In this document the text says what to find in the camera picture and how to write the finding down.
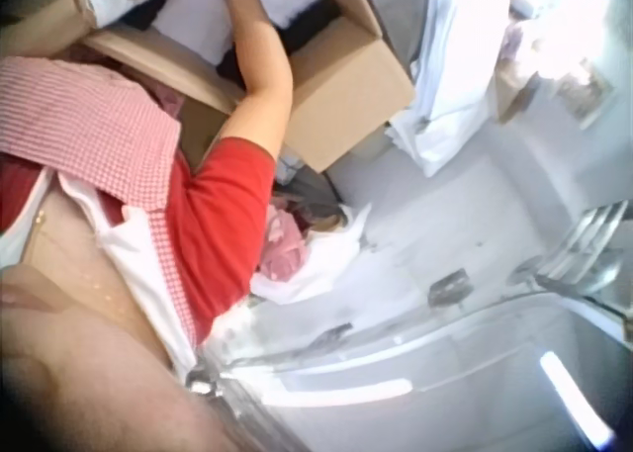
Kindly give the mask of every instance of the cardboard box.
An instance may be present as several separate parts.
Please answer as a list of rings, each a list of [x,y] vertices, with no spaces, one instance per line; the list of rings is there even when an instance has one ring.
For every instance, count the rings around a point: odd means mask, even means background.
[[[286,145],[319,172],[414,96],[369,1],[335,1],[343,16],[290,58],[295,100]],[[85,43],[221,113],[230,114],[243,96],[198,55],[156,31],[116,27]]]

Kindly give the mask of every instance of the white wall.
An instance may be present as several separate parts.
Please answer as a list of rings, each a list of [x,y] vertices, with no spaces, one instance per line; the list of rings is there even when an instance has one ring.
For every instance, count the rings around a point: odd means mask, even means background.
[[[548,239],[555,240],[587,208],[633,198],[632,53],[607,32],[594,63],[616,95],[587,130],[580,130],[549,87],[507,126],[482,130]]]

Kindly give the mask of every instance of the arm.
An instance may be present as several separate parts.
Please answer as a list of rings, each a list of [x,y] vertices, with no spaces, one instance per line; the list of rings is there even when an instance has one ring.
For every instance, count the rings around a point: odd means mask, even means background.
[[[24,21],[3,29],[0,57],[53,56],[119,20],[146,0],[57,0]]]
[[[246,97],[221,130],[277,159],[293,103],[293,75],[281,40],[260,0],[226,0]]]

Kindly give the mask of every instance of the plastic bag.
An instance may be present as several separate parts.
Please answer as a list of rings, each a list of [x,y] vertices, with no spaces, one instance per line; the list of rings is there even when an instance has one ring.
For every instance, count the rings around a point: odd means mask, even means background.
[[[250,281],[251,292],[275,304],[287,305],[325,294],[360,253],[363,235],[371,206],[354,217],[342,207],[349,223],[333,232],[311,231],[308,237],[308,261],[289,282],[275,282],[260,273]]]

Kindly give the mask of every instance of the gingham apron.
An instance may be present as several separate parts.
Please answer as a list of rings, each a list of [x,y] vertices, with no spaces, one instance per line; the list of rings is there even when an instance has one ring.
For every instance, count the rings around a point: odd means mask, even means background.
[[[179,134],[177,121],[116,72],[41,58],[0,61],[0,151],[145,210],[165,284],[195,345],[165,218]]]

